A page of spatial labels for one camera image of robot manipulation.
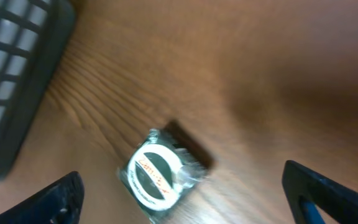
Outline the round sticker item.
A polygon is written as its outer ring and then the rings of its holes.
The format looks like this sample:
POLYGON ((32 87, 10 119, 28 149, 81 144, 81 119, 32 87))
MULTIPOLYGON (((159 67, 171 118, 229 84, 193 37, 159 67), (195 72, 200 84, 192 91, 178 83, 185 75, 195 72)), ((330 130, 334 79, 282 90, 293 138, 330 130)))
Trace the round sticker item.
POLYGON ((168 128, 150 129, 118 177, 150 223, 163 223, 202 182, 209 165, 195 154, 197 145, 168 128))

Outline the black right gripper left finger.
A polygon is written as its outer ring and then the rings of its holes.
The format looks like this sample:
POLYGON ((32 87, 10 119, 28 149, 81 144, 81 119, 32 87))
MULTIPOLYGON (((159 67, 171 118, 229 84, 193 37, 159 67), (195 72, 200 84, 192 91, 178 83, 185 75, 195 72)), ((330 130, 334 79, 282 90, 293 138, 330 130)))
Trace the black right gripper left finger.
POLYGON ((72 171, 0 214, 0 224, 78 224, 84 197, 83 180, 72 171))

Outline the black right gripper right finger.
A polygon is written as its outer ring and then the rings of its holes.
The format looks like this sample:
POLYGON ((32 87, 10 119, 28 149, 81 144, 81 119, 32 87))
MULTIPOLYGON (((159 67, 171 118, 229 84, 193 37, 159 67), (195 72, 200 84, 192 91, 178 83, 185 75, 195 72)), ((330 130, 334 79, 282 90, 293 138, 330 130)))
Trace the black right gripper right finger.
POLYGON ((293 160, 287 160, 282 186, 295 223, 324 223, 317 208, 338 223, 358 223, 358 192, 293 160))

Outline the grey plastic mesh basket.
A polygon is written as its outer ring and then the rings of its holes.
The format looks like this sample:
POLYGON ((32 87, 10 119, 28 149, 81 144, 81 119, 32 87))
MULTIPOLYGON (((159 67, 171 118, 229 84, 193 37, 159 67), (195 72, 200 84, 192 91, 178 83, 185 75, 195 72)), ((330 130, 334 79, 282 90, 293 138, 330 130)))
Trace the grey plastic mesh basket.
POLYGON ((75 21, 69 0, 0 1, 0 180, 13 167, 75 21))

